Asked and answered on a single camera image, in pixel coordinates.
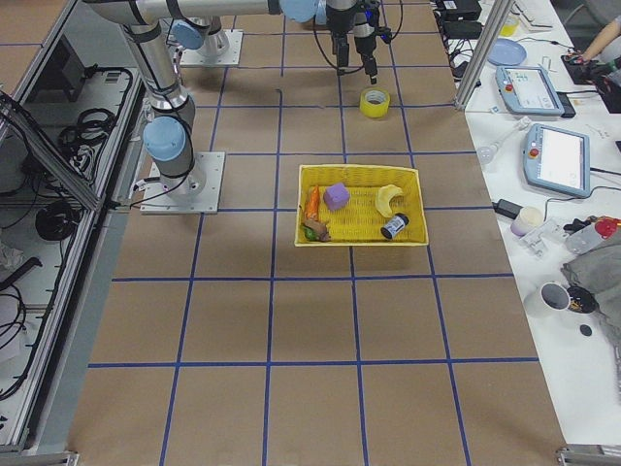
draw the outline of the yellow tape roll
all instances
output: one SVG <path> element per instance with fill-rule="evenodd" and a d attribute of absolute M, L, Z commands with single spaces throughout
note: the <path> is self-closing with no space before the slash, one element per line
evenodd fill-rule
<path fill-rule="evenodd" d="M 381 118 L 388 112 L 390 94 L 378 87 L 369 87 L 360 94 L 360 112 L 369 118 Z"/>

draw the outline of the cardboard floor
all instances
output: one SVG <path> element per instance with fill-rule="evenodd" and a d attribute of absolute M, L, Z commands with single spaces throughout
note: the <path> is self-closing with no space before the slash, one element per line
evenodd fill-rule
<path fill-rule="evenodd" d="M 381 120 L 358 110 L 365 75 L 337 78 L 282 17 L 224 18 L 240 68 L 183 73 L 195 149 L 227 152 L 221 209 L 130 214 L 70 438 L 84 465 L 556 464 L 431 9 L 404 10 L 377 46 Z M 294 248 L 302 163 L 417 168 L 430 246 Z"/>

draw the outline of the paper cup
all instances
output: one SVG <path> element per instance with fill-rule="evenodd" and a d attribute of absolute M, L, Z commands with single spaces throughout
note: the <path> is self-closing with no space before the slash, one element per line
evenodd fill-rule
<path fill-rule="evenodd" d="M 567 290 L 558 283 L 542 284 L 524 300 L 526 314 L 531 317 L 550 317 L 566 311 L 572 299 Z"/>
<path fill-rule="evenodd" d="M 511 224 L 514 235 L 522 237 L 543 225 L 543 214 L 535 207 L 523 207 Z"/>

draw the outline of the black power adapter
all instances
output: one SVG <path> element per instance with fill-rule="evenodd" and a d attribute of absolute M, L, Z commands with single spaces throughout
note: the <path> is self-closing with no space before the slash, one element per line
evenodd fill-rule
<path fill-rule="evenodd" d="M 445 21 L 476 21 L 481 15 L 478 0 L 436 0 L 436 5 Z"/>
<path fill-rule="evenodd" d="M 513 204 L 505 199 L 500 199 L 498 202 L 493 202 L 494 212 L 500 216 L 506 216 L 511 220 L 515 220 L 517 215 L 522 210 L 522 206 Z"/>
<path fill-rule="evenodd" d="M 478 39 L 483 26 L 478 21 L 447 21 L 444 23 L 446 39 Z"/>

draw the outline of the white table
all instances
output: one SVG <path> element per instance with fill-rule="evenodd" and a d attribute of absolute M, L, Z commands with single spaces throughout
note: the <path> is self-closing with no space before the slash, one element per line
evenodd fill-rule
<path fill-rule="evenodd" d="M 540 3 L 549 16 L 558 20 L 549 1 Z M 562 44 L 571 43 L 560 21 L 554 31 L 544 33 L 525 33 L 520 25 L 512 39 L 526 36 L 555 40 Z M 555 71 L 549 74 L 557 90 L 589 88 L 572 83 L 560 59 L 560 55 L 564 53 L 563 48 L 541 42 L 522 41 L 521 44 L 528 52 L 527 60 L 523 63 L 525 66 L 541 64 L 543 56 L 551 58 L 551 68 Z M 494 71 L 494 66 L 486 64 L 480 77 L 482 86 L 474 92 L 467 107 L 466 117 L 475 147 L 494 142 L 520 119 L 520 116 L 511 115 L 502 102 L 494 81 Z M 534 122 L 588 134 L 591 138 L 592 166 L 621 171 L 621 152 L 614 144 L 621 140 L 621 115 L 609 114 L 596 94 L 576 94 L 572 96 L 572 100 L 577 112 L 573 119 L 531 119 Z M 498 111 L 490 112 L 494 107 Z M 569 196 L 557 195 L 553 191 L 526 183 L 521 155 L 525 138 L 526 131 L 512 134 L 492 163 L 483 167 L 483 175 L 492 199 L 504 198 L 543 211 L 547 198 Z M 596 174 L 591 177 L 591 185 L 621 187 L 621 177 Z M 590 215 L 621 217 L 621 192 L 600 190 L 590 199 L 549 203 L 548 216 L 558 218 L 562 224 L 571 222 L 575 217 L 585 219 Z M 537 258 L 511 233 L 509 219 L 499 216 L 499 226 L 522 298 L 537 289 L 541 283 L 566 283 L 560 268 L 574 256 L 562 243 L 545 240 L 548 251 L 544 257 Z M 618 394 L 613 349 L 597 320 L 593 316 L 570 312 L 549 318 L 529 316 L 528 319 L 566 442 L 621 444 L 621 399 Z M 591 337 L 580 334 L 578 327 L 581 323 L 591 326 Z"/>

